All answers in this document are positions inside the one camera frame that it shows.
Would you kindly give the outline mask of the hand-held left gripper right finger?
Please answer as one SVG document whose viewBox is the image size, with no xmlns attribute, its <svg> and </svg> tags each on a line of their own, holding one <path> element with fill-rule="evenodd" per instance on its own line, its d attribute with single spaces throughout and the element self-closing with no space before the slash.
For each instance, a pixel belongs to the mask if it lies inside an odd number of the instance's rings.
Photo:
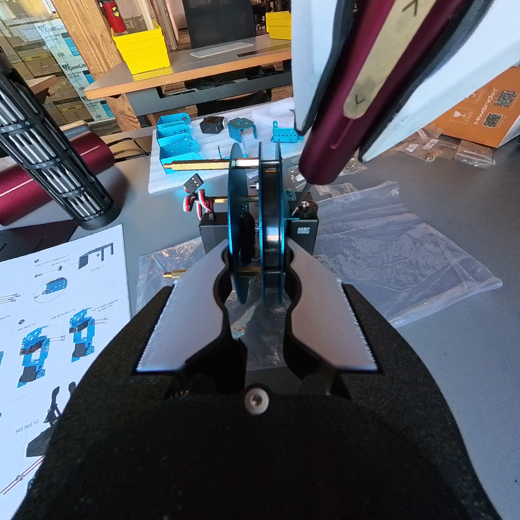
<svg viewBox="0 0 520 520">
<path fill-rule="evenodd" d="M 378 366 L 340 279 L 292 239 L 296 296 L 288 311 L 296 342 L 339 372 L 377 372 Z"/>
</svg>

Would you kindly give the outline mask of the magenta electric screwdriver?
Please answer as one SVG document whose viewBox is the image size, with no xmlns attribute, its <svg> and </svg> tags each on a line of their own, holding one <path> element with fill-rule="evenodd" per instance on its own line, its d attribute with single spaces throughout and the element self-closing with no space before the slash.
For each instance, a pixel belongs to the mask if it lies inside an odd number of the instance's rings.
<svg viewBox="0 0 520 520">
<path fill-rule="evenodd" d="M 365 1 L 324 91 L 299 169 L 310 185 L 337 179 L 377 138 L 434 65 L 471 1 Z"/>
</svg>

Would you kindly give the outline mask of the blue disc robot base assembly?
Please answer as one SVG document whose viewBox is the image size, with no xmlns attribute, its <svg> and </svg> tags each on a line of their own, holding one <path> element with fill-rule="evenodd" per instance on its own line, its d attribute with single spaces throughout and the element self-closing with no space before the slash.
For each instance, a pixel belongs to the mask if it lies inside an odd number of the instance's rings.
<svg viewBox="0 0 520 520">
<path fill-rule="evenodd" d="M 264 300 L 276 293 L 278 302 L 283 293 L 291 300 L 287 313 L 298 305 L 302 282 L 296 272 L 296 253 L 310 259 L 313 256 L 317 233 L 317 209 L 314 201 L 305 199 L 308 187 L 296 193 L 283 188 L 280 145 L 276 144 L 275 158 L 245 158 L 241 146 L 235 143 L 228 159 L 175 160 L 164 168 L 174 171 L 222 170 L 228 166 L 227 239 L 220 241 L 206 256 L 188 270 L 172 288 L 166 310 L 185 313 L 203 310 L 224 314 L 225 301 L 231 289 L 245 304 L 249 278 L 261 282 Z"/>
</svg>

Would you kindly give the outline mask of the orange cardboard box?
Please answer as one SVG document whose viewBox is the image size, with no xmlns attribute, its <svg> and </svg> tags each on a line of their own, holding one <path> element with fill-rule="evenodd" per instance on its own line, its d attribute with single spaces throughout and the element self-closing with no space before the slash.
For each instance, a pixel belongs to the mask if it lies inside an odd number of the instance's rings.
<svg viewBox="0 0 520 520">
<path fill-rule="evenodd" d="M 519 136 L 519 64 L 433 120 L 447 136 L 498 148 Z"/>
</svg>

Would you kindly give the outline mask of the pile of small screw bags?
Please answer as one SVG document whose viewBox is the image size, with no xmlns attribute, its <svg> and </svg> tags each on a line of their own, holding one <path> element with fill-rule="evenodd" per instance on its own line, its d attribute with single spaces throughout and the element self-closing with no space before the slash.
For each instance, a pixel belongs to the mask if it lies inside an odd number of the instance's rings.
<svg viewBox="0 0 520 520">
<path fill-rule="evenodd" d="M 386 157 L 397 152 L 426 163 L 442 158 L 454 159 L 484 169 L 491 168 L 496 164 L 491 148 L 466 140 L 461 140 L 459 144 L 447 141 L 441 138 L 441 129 L 438 127 L 422 128 L 381 153 L 380 156 Z"/>
</svg>

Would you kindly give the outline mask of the printed instruction sheet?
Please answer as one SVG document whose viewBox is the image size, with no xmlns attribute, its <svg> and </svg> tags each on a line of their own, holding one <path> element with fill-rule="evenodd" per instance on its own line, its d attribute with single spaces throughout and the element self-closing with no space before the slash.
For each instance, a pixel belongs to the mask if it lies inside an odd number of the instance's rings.
<svg viewBox="0 0 520 520">
<path fill-rule="evenodd" d="M 131 317 L 122 225 L 1 263 L 1 519 L 75 387 Z"/>
</svg>

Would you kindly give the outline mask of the clear plastic bag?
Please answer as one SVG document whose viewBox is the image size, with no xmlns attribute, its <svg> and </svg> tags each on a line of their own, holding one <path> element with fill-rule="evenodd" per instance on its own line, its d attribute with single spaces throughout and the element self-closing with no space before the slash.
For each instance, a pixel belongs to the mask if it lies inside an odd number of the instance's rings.
<svg viewBox="0 0 520 520">
<path fill-rule="evenodd" d="M 399 185 L 386 182 L 319 202 L 314 257 L 342 282 L 353 285 L 395 328 L 436 313 L 502 281 L 469 253 L 411 213 Z M 201 238 L 139 258 L 137 307 L 171 285 L 163 272 L 190 268 L 205 255 Z M 290 304 L 263 302 L 253 278 L 246 304 L 235 290 L 226 301 L 233 338 L 248 348 L 248 370 L 283 367 L 283 326 Z"/>
</svg>

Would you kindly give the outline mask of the black monitor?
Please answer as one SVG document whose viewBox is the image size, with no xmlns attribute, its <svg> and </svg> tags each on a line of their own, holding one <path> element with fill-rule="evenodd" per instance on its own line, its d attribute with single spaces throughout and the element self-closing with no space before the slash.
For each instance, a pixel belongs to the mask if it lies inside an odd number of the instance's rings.
<svg viewBox="0 0 520 520">
<path fill-rule="evenodd" d="M 250 1 L 183 1 L 192 48 L 256 36 Z"/>
</svg>

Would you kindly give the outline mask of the wooden top background table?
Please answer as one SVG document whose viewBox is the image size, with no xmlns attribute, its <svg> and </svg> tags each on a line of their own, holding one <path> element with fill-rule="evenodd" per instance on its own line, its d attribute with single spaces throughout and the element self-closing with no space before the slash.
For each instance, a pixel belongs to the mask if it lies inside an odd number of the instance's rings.
<svg viewBox="0 0 520 520">
<path fill-rule="evenodd" d="M 169 68 L 140 75 L 132 75 L 127 64 L 120 63 L 88 86 L 84 93 L 90 100 L 125 94 L 134 114 L 145 116 L 291 85 L 290 40 L 271 39 L 266 34 L 239 41 L 254 42 L 254 46 L 203 59 L 192 57 L 193 49 L 175 51 L 168 56 Z M 210 76 L 219 76 L 224 84 L 170 95 L 162 91 L 164 86 Z"/>
</svg>

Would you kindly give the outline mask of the large yellow storage bin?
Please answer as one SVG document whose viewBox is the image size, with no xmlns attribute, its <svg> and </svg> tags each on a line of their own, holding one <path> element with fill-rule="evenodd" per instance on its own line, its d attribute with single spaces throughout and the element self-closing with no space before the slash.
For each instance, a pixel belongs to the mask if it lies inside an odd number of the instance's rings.
<svg viewBox="0 0 520 520">
<path fill-rule="evenodd" d="M 140 75 L 171 66 L 162 29 L 153 22 L 154 29 L 130 34 L 117 34 L 112 38 L 132 75 Z"/>
</svg>

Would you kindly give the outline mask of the red fire extinguisher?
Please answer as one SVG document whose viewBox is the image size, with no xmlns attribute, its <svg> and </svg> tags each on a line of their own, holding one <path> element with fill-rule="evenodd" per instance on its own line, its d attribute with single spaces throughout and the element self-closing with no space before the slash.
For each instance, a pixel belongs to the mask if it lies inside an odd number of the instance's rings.
<svg viewBox="0 0 520 520">
<path fill-rule="evenodd" d="M 124 33 L 126 26 L 116 1 L 99 1 L 99 4 L 104 10 L 109 26 L 113 32 L 115 34 Z"/>
</svg>

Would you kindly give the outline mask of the black screwdriver bit holder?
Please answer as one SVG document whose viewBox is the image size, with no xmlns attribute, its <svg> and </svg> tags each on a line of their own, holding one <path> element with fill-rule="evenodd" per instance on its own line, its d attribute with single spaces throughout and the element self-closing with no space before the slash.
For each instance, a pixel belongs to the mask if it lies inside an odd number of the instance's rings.
<svg viewBox="0 0 520 520">
<path fill-rule="evenodd" d="M 1 148 L 86 230 L 120 209 L 1 52 Z"/>
</svg>

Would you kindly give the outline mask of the wooden pillar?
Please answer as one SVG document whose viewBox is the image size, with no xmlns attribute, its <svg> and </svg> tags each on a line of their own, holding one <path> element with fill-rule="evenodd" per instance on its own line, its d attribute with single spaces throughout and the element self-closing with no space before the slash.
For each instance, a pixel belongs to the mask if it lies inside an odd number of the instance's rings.
<svg viewBox="0 0 520 520">
<path fill-rule="evenodd" d="M 95 80 L 123 63 L 97 1 L 52 1 L 52 4 Z M 108 96 L 105 100 L 121 131 L 141 128 L 125 94 Z"/>
</svg>

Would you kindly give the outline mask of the blue perforated L bracket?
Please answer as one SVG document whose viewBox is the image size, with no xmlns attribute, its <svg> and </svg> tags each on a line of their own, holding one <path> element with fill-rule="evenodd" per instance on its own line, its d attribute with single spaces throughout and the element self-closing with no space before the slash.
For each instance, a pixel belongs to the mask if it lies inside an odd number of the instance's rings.
<svg viewBox="0 0 520 520">
<path fill-rule="evenodd" d="M 284 144 L 295 144 L 303 141 L 304 136 L 299 135 L 294 128 L 280 127 L 278 121 L 272 122 L 272 142 L 279 142 Z"/>
</svg>

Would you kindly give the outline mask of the teal perforated bracket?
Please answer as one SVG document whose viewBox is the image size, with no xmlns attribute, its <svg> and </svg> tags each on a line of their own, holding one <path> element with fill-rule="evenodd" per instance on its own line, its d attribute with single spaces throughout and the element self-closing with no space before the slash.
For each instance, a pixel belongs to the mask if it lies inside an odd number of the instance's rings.
<svg viewBox="0 0 520 520">
<path fill-rule="evenodd" d="M 228 120 L 227 122 L 227 129 L 230 138 L 237 141 L 238 143 L 242 143 L 242 134 L 247 130 L 252 130 L 253 136 L 255 139 L 257 139 L 257 127 L 253 120 L 250 120 L 248 118 L 234 118 L 231 120 Z"/>
</svg>

